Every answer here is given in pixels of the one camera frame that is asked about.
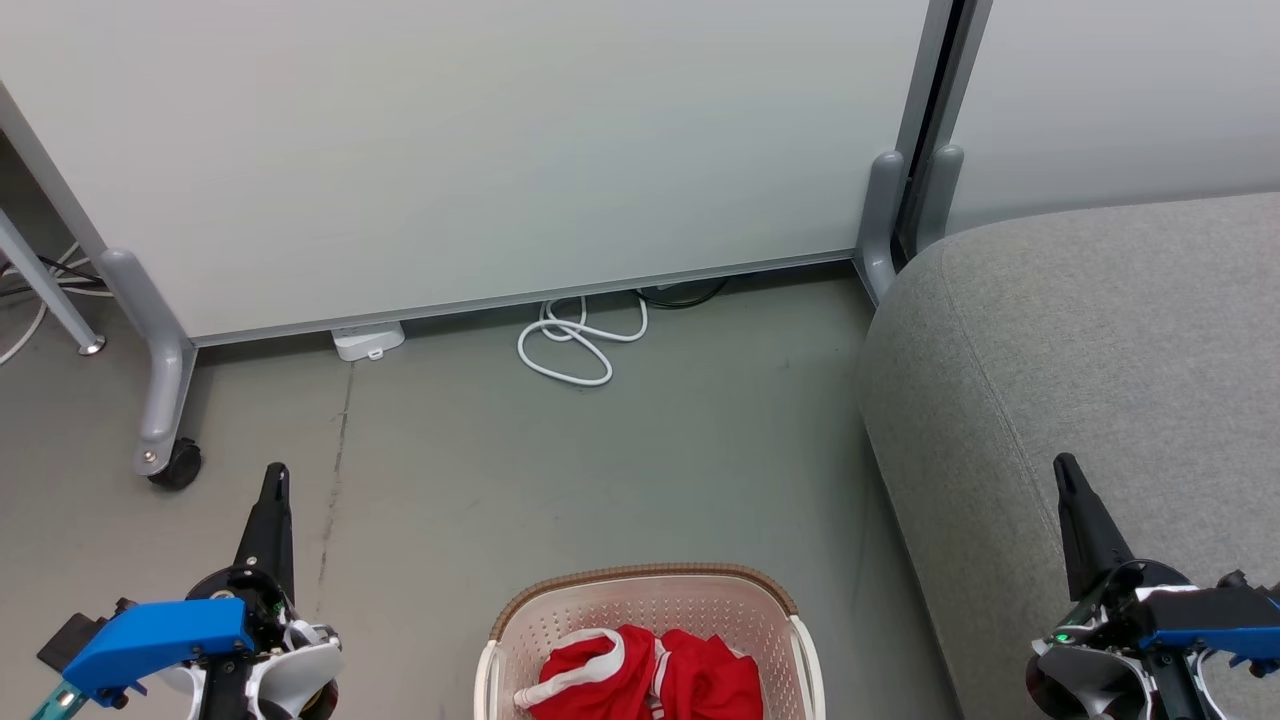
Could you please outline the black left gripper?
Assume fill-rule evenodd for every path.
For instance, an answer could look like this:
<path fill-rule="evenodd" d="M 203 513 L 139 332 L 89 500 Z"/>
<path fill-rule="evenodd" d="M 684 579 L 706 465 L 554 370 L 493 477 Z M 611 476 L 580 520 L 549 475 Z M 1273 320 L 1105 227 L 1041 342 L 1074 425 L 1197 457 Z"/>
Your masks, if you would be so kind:
<path fill-rule="evenodd" d="M 270 462 L 265 470 L 236 565 L 204 578 L 186 596 L 239 602 L 238 628 L 225 641 L 197 643 L 186 662 L 196 675 L 195 717 L 291 719 L 291 712 L 273 705 L 266 711 L 259 707 L 268 661 L 284 651 L 284 621 L 294 598 L 291 474 L 284 462 Z"/>

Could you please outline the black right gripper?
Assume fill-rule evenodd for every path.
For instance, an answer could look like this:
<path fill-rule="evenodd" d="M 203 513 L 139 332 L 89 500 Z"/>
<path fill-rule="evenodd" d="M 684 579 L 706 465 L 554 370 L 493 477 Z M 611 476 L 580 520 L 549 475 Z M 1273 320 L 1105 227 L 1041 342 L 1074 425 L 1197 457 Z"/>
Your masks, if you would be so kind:
<path fill-rule="evenodd" d="M 1199 651 L 1140 647 L 1137 615 L 1157 593 L 1192 592 L 1180 573 L 1134 561 L 1073 454 L 1053 459 L 1068 592 L 1079 601 L 1050 633 L 1052 719 L 1208 719 Z"/>

